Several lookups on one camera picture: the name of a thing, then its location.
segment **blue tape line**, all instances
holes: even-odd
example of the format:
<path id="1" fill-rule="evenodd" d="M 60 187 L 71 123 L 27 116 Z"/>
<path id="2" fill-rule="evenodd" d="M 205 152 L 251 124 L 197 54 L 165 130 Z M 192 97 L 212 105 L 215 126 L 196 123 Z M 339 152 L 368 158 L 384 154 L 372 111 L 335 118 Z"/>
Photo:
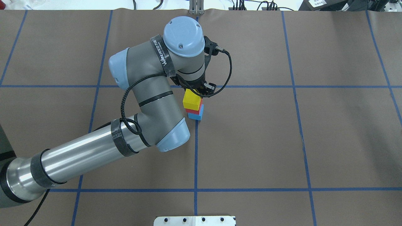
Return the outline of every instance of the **blue tape line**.
<path id="1" fill-rule="evenodd" d="M 198 120 L 195 120 L 194 148 L 194 216 L 198 215 Z"/>
<path id="2" fill-rule="evenodd" d="M 50 192 L 77 192 L 78 189 L 61 189 L 61 188 L 52 188 Z"/>
<path id="3" fill-rule="evenodd" d="M 0 88 L 119 88 L 117 85 L 0 85 Z M 325 85 L 295 85 L 296 88 L 388 88 L 388 86 L 325 86 Z M 226 88 L 293 88 L 292 85 L 228 85 Z"/>
<path id="4" fill-rule="evenodd" d="M 312 191 L 402 191 L 402 187 L 332 187 L 311 188 Z"/>
<path id="5" fill-rule="evenodd" d="M 283 33 L 285 35 L 287 60 L 289 62 L 290 77 L 291 77 L 292 86 L 293 86 L 293 96 L 294 96 L 294 99 L 295 99 L 297 121 L 299 123 L 299 132 L 300 132 L 300 137 L 301 137 L 301 143 L 302 143 L 302 146 L 303 146 L 304 168 L 306 169 L 307 186 L 308 186 L 308 189 L 311 189 L 310 173 L 309 173 L 309 170 L 308 170 L 308 162 L 307 162 L 307 154 L 306 154 L 306 146 L 304 144 L 302 121 L 300 119 L 299 103 L 297 102 L 295 79 L 294 79 L 294 76 L 293 76 L 293 68 L 292 68 L 292 61 L 291 61 L 291 58 L 290 58 L 289 42 L 288 42 L 287 32 L 286 32 L 285 15 L 284 15 L 283 11 L 281 11 L 281 14 L 282 14 L 282 23 L 283 23 Z M 315 208 L 314 208 L 313 193 L 311 192 L 311 190 L 309 191 L 309 196 L 310 196 L 311 213 L 312 213 L 312 217 L 313 217 L 313 225 L 316 226 L 317 225 L 316 212 L 315 212 Z"/>
<path id="6" fill-rule="evenodd" d="M 102 61 L 100 62 L 100 69 L 99 69 L 99 76 L 98 76 L 98 83 L 96 85 L 96 92 L 95 92 L 95 98 L 94 98 L 94 104 L 92 106 L 92 113 L 91 113 L 91 120 L 89 122 L 89 129 L 88 133 L 92 131 L 92 123 L 94 121 L 94 115 L 95 115 L 95 109 L 96 109 L 96 102 L 98 100 L 98 93 L 99 93 L 99 86 L 101 84 L 101 79 L 102 79 L 102 71 L 103 71 L 103 63 L 105 61 L 105 55 L 106 55 L 106 48 L 107 48 L 107 41 L 109 39 L 109 32 L 110 32 L 110 26 L 112 23 L 112 16 L 113 16 L 113 10 L 110 11 L 109 15 L 109 23 L 107 25 L 107 32 L 106 32 L 106 38 L 105 38 L 105 44 L 103 46 L 103 54 L 102 54 Z M 81 193 L 81 185 L 82 185 L 82 180 L 83 176 L 80 176 L 80 182 L 78 183 L 78 190 L 77 190 L 77 197 L 76 197 L 76 203 L 74 206 L 74 212 L 73 212 L 73 217 L 71 221 L 71 226 L 74 226 L 75 224 L 75 219 L 77 215 L 77 209 L 78 209 L 78 203 L 80 202 L 80 193 Z"/>
<path id="7" fill-rule="evenodd" d="M 82 175 L 80 176 L 80 182 L 78 182 L 78 189 L 77 189 L 77 196 L 76 196 L 76 202 L 74 204 L 74 212 L 73 212 L 73 217 L 71 219 L 71 226 L 75 225 L 75 219 L 77 217 L 77 210 L 78 210 L 78 203 L 80 201 L 80 189 L 82 186 Z"/>
<path id="8" fill-rule="evenodd" d="M 1 85 L 4 88 L 96 88 L 97 85 Z"/>
<path id="9" fill-rule="evenodd" d="M 11 60 L 11 57 L 12 57 L 12 53 L 14 52 L 15 46 L 17 45 L 17 41 L 18 41 L 18 38 L 20 37 L 21 30 L 23 29 L 25 19 L 27 18 L 27 14 L 28 14 L 28 10 L 25 11 L 23 20 L 21 21 L 20 28 L 18 29 L 18 32 L 17 32 L 17 36 L 15 37 L 14 44 L 12 45 L 10 54 L 8 55 L 8 59 L 7 59 L 7 62 L 6 62 L 6 66 L 4 67 L 4 71 L 3 71 L 3 74 L 2 74 L 1 79 L 0 79 L 0 85 L 3 83 L 4 77 L 6 76 L 8 64 L 10 63 L 10 60 Z"/>
<path id="10" fill-rule="evenodd" d="M 134 192 L 194 192 L 192 188 L 167 188 L 167 189 L 81 189 L 81 192 L 126 192 L 126 193 L 134 193 Z"/>
<path id="11" fill-rule="evenodd" d="M 297 85 L 296 88 L 388 88 L 388 86 L 310 86 L 310 85 Z"/>
<path id="12" fill-rule="evenodd" d="M 389 88 L 390 93 L 391 93 L 392 101 L 394 102 L 394 107 L 395 107 L 395 109 L 396 109 L 396 113 L 397 113 L 398 118 L 399 118 L 399 123 L 400 123 L 401 126 L 402 126 L 402 117 L 401 117 L 401 114 L 400 114 L 400 112 L 399 112 L 398 104 L 396 103 L 395 96 L 394 96 L 394 92 L 392 91 L 391 84 L 390 84 L 390 80 L 389 80 L 389 78 L 388 78 L 387 71 L 385 70 L 385 66 L 384 66 L 384 63 L 383 63 L 383 61 L 382 61 L 381 54 L 379 53 L 379 49 L 378 49 L 378 46 L 377 46 L 377 42 L 375 41 L 373 28 L 371 27 L 371 21 L 370 21 L 370 17 L 369 17 L 369 12 L 368 12 L 367 10 L 366 10 L 366 17 L 367 17 L 367 22 L 369 23 L 370 33 L 371 33 L 371 37 L 372 37 L 372 39 L 373 39 L 374 47 L 375 47 L 375 50 L 376 50 L 376 52 L 377 52 L 378 59 L 379 59 L 379 62 L 380 62 L 380 64 L 381 64 L 381 67 L 382 67 L 382 71 L 383 71 L 383 73 L 384 73 L 385 80 L 387 81 L 387 85 L 388 85 L 388 88 Z"/>
<path id="13" fill-rule="evenodd" d="M 199 188 L 199 192 L 276 192 L 309 191 L 308 188 Z"/>
<path id="14" fill-rule="evenodd" d="M 77 192 L 78 189 L 51 189 L 50 192 Z M 317 188 L 167 188 L 167 189 L 81 189 L 87 193 L 141 193 L 141 192 L 307 192 L 307 191 L 402 191 L 402 187 L 317 187 Z"/>

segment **robotic arm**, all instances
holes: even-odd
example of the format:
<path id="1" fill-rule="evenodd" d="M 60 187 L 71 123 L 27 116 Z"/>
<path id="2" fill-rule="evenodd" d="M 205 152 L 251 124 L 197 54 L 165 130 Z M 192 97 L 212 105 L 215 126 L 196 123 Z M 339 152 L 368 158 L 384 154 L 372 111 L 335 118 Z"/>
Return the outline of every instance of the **robotic arm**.
<path id="1" fill-rule="evenodd" d="M 165 152 L 187 142 L 189 129 L 167 77 L 207 97 L 216 85 L 205 81 L 205 69 L 211 55 L 219 51 L 224 50 L 203 36 L 197 21 L 176 17 L 165 26 L 163 38 L 155 36 L 109 59 L 116 83 L 124 90 L 132 88 L 141 108 L 140 113 L 123 117 L 126 122 L 115 119 L 110 125 L 32 158 L 16 158 L 0 126 L 0 208 L 31 202 L 49 188 L 146 147 L 156 146 Z M 166 76 L 149 76 L 158 73 Z"/>

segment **silver metal arm segment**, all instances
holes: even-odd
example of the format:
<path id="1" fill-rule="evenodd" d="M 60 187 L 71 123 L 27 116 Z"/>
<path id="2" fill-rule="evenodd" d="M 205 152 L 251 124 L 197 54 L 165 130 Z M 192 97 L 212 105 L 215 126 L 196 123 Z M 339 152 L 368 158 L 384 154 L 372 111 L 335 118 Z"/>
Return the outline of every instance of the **silver metal arm segment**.
<path id="1" fill-rule="evenodd" d="M 174 69 L 184 73 L 186 80 L 196 80 L 204 70 L 204 38 L 199 23 L 190 17 L 177 17 L 165 27 L 164 42 L 168 48 L 162 55 L 148 41 L 112 56 L 109 67 L 117 84 L 126 89 L 150 74 L 164 72 L 164 60 L 171 58 Z M 190 133 L 164 76 L 144 80 L 133 88 L 141 112 L 129 117 L 139 123 L 142 134 L 131 133 L 119 123 L 126 145 L 133 153 L 123 155 L 115 144 L 112 125 L 86 134 L 32 158 L 15 158 L 11 145 L 0 127 L 0 208 L 28 203 L 39 198 L 47 189 L 108 163 L 156 146 L 168 151 L 181 146 Z"/>

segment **black cable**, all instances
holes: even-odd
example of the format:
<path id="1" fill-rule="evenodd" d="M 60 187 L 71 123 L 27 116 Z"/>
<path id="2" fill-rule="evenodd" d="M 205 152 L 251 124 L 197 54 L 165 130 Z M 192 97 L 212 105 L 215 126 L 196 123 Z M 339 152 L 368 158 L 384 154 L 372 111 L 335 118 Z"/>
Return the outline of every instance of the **black cable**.
<path id="1" fill-rule="evenodd" d="M 41 202 L 39 203 L 38 207 L 36 207 L 35 212 L 33 212 L 32 216 L 29 218 L 29 220 L 24 224 L 24 226 L 28 226 L 28 224 L 33 220 L 33 218 L 36 216 L 36 214 L 39 212 L 39 209 L 41 208 L 43 202 L 45 201 L 47 195 L 49 194 L 50 189 L 46 190 L 45 194 L 42 197 Z"/>
<path id="2" fill-rule="evenodd" d="M 226 87 L 226 85 L 228 84 L 228 82 L 229 82 L 229 80 L 230 80 L 230 77 L 232 76 L 232 58 L 230 57 L 230 53 L 229 53 L 228 51 L 226 51 L 225 49 L 221 50 L 220 52 L 222 52 L 222 53 L 224 53 L 224 54 L 226 54 L 226 55 L 228 56 L 228 58 L 229 58 L 229 65 L 230 65 L 230 70 L 229 70 L 228 78 L 226 79 L 226 82 L 225 82 L 225 84 L 222 86 L 222 88 L 220 88 L 218 91 L 216 91 L 216 92 L 213 93 L 213 94 L 210 94 L 210 95 L 201 95 L 201 94 L 199 94 L 197 91 L 195 91 L 195 90 L 187 83 L 187 81 L 183 79 L 183 77 L 181 77 L 180 75 L 176 74 L 176 76 L 179 78 L 179 80 L 182 82 L 182 84 L 185 85 L 184 88 L 190 89 L 194 94 L 196 94 L 196 95 L 199 96 L 199 97 L 203 97 L 203 98 L 204 98 L 204 97 L 212 97 L 212 96 L 215 96 L 216 94 L 220 93 L 220 92 Z M 130 91 L 131 91 L 136 85 L 138 85 L 140 82 L 142 82 L 142 81 L 144 81 L 144 80 L 146 80 L 146 79 L 153 78 L 153 77 L 158 77 L 158 76 L 166 76 L 166 73 L 157 73 L 157 74 L 151 74 L 151 75 L 142 77 L 142 78 L 138 79 L 137 81 L 135 81 L 132 85 L 130 85 L 130 86 L 126 89 L 126 91 L 124 92 L 123 98 L 122 98 L 122 100 L 121 100 L 121 105 L 120 105 L 121 118 L 120 118 L 119 120 L 120 120 L 120 122 L 124 122 L 124 125 L 127 127 L 127 129 L 128 129 L 131 133 L 133 133 L 133 134 L 135 134 L 135 135 L 141 134 L 141 133 L 142 133 L 142 129 L 141 129 L 140 125 L 138 124 L 138 122 L 136 122 L 136 121 L 134 121 L 134 120 L 132 120 L 132 119 L 128 119 L 128 118 L 125 117 L 124 106 L 125 106 L 125 102 L 126 102 L 126 100 L 127 100 L 128 94 L 129 94 Z M 133 123 L 133 124 L 135 125 L 135 127 L 137 128 L 137 131 L 135 131 L 135 130 L 128 124 L 129 122 L 131 122 L 131 123 Z M 111 122 L 105 123 L 105 124 L 103 124 L 102 126 L 96 128 L 94 131 L 99 130 L 99 129 L 102 129 L 103 127 L 106 127 L 106 126 L 108 126 L 108 125 L 110 125 L 110 124 L 111 124 Z"/>
<path id="3" fill-rule="evenodd" d="M 132 119 L 127 119 L 127 121 L 128 121 L 128 122 L 131 122 L 131 123 L 133 123 L 133 124 L 135 124 L 135 121 L 132 120 Z M 98 128 L 96 128 L 94 131 L 97 131 L 97 130 L 99 130 L 99 129 L 102 129 L 103 127 L 106 127 L 106 126 L 110 125 L 111 123 L 112 123 L 111 121 L 108 122 L 108 123 L 105 123 L 105 124 L 99 126 Z"/>
<path id="4" fill-rule="evenodd" d="M 240 0 L 242 2 L 242 9 L 241 10 L 246 10 L 246 6 L 244 5 L 244 0 Z"/>
<path id="5" fill-rule="evenodd" d="M 379 5 L 379 2 L 375 1 L 375 3 L 377 3 L 377 5 L 375 6 L 374 11 L 377 11 L 377 8 L 378 8 L 378 5 Z"/>
<path id="6" fill-rule="evenodd" d="M 272 8 L 274 8 L 274 1 L 272 1 L 269 6 L 267 7 L 267 10 L 271 10 Z"/>
<path id="7" fill-rule="evenodd" d="M 163 3 L 163 0 L 160 0 L 159 5 L 158 5 L 158 6 L 156 6 L 155 8 L 153 8 L 152 10 L 155 10 L 155 9 L 159 8 L 159 7 L 162 5 L 162 3 Z"/>
<path id="8" fill-rule="evenodd" d="M 288 7 L 275 7 L 275 8 L 273 8 L 273 9 L 271 9 L 271 10 L 276 10 L 276 9 L 279 9 L 279 8 L 285 8 L 285 9 L 290 9 L 290 10 L 294 11 L 293 9 L 288 8 Z"/>
<path id="9" fill-rule="evenodd" d="M 228 75 L 228 78 L 226 79 L 225 84 L 222 86 L 222 88 L 220 88 L 218 91 L 216 91 L 216 92 L 213 93 L 213 94 L 210 94 L 210 95 L 202 95 L 202 94 L 199 94 L 197 91 L 195 91 L 195 90 L 186 82 L 186 80 L 183 79 L 183 77 L 181 77 L 180 75 L 176 74 L 176 76 L 179 78 L 179 80 L 185 85 L 184 88 L 190 89 L 195 95 L 197 95 L 197 96 L 199 96 L 199 97 L 212 97 L 212 96 L 215 96 L 216 94 L 220 93 L 220 92 L 226 87 L 226 85 L 228 84 L 228 82 L 229 82 L 229 80 L 230 80 L 230 77 L 232 76 L 232 58 L 230 57 L 230 53 L 229 53 L 228 51 L 226 51 L 225 49 L 223 49 L 223 50 L 220 51 L 220 52 L 222 52 L 222 53 L 224 53 L 224 54 L 226 54 L 226 55 L 228 56 L 228 58 L 229 58 L 229 64 L 230 64 L 229 75 Z"/>
<path id="10" fill-rule="evenodd" d="M 259 3 L 261 3 L 260 1 L 254 1 L 254 0 L 246 0 L 247 2 L 259 2 Z"/>
<path id="11" fill-rule="evenodd" d="M 351 12 L 355 12 L 355 11 L 357 11 L 357 10 L 359 10 L 359 9 L 364 8 L 364 7 L 368 8 L 368 7 L 369 7 L 369 4 L 370 4 L 370 1 L 367 2 L 367 5 L 362 6 L 362 7 L 360 7 L 360 8 L 356 8 L 356 9 L 354 9 L 354 10 L 351 10 Z"/>
<path id="12" fill-rule="evenodd" d="M 129 124 L 127 121 L 127 118 L 125 117 L 125 113 L 124 113 L 124 105 L 125 102 L 127 100 L 128 94 L 130 93 L 130 91 L 134 88 L 134 86 L 138 85 L 140 82 L 149 79 L 149 78 L 153 78 L 153 77 L 158 77 L 158 76 L 166 76 L 166 73 L 157 73 L 157 74 L 151 74 L 151 75 L 147 75 L 145 77 L 142 77 L 140 79 L 138 79 L 137 81 L 135 81 L 133 84 L 131 84 L 131 86 L 129 86 L 126 91 L 124 92 L 124 96 L 123 99 L 121 100 L 121 105 L 120 105 L 120 113 L 121 113 L 121 118 L 122 121 L 124 122 L 124 125 L 126 125 L 127 129 L 135 134 L 135 135 L 140 135 L 142 133 L 141 127 L 139 126 L 138 122 L 134 121 L 135 126 L 137 127 L 137 131 L 135 131 Z"/>
<path id="13" fill-rule="evenodd" d="M 264 3 L 264 2 L 267 4 L 267 8 L 268 8 L 269 2 L 267 2 L 267 1 L 263 1 L 263 2 L 260 2 L 260 4 L 258 5 L 258 7 L 257 7 L 257 11 L 260 9 L 261 4 L 262 4 L 262 3 Z"/>
<path id="14" fill-rule="evenodd" d="M 368 9 L 368 7 L 369 7 L 369 4 L 370 4 L 370 0 L 367 1 L 367 5 L 366 5 L 366 6 L 367 6 L 367 9 Z M 347 11 L 347 10 L 350 8 L 350 6 L 348 6 L 346 9 L 342 10 L 342 12 Z M 362 7 L 360 7 L 360 8 L 356 8 L 356 9 L 354 9 L 354 10 L 351 10 L 351 12 L 357 11 L 357 10 L 363 8 L 363 7 L 366 7 L 366 6 L 362 6 Z"/>

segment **stacked blocks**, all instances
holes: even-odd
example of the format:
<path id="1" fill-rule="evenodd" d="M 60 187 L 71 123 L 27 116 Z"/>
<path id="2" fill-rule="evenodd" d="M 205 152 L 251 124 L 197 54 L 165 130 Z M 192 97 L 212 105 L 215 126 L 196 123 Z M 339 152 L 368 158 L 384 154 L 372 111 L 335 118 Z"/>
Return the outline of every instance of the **stacked blocks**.
<path id="1" fill-rule="evenodd" d="M 194 94 L 190 89 L 186 89 L 183 98 L 183 107 L 189 115 L 190 119 L 201 120 L 204 112 L 202 98 Z"/>

